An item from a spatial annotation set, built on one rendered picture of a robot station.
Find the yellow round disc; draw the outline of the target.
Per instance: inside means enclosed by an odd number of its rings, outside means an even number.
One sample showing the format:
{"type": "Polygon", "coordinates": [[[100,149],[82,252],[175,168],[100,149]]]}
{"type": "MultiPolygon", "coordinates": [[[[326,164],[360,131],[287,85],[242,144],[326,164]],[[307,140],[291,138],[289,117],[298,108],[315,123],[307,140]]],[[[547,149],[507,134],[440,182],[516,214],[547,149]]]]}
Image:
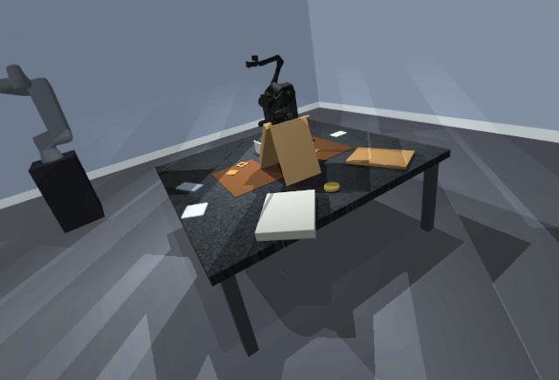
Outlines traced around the yellow round disc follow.
{"type": "Polygon", "coordinates": [[[324,185],[324,190],[328,192],[338,191],[339,189],[340,189],[339,183],[331,182],[331,183],[326,183],[324,185]]]}

